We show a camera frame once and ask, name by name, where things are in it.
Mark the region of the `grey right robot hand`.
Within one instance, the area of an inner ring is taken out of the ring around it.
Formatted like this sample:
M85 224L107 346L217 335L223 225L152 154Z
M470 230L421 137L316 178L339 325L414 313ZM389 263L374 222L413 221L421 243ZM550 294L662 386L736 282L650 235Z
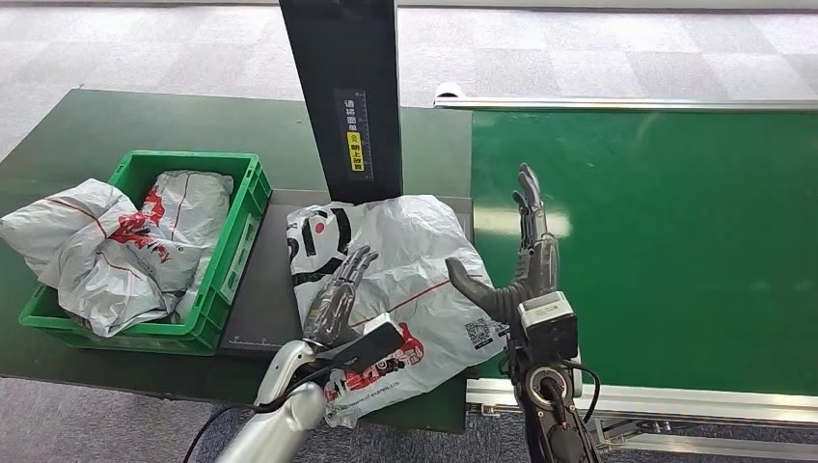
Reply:
M492 319L514 322L519 304L557 288L558 243L550 233L536 173L526 163L517 171L521 191L514 191L520 223L520 244L512 279L506 286L490 287L471 277L456 258L446 259L450 283Z

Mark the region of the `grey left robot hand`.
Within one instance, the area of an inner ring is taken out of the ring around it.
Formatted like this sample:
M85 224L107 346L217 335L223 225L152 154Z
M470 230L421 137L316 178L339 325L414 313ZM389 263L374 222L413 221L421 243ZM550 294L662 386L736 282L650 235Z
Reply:
M316 294L307 312L303 340L315 350L327 351L360 335L349 326L356 290L369 265L378 257L369 245L352 252Z

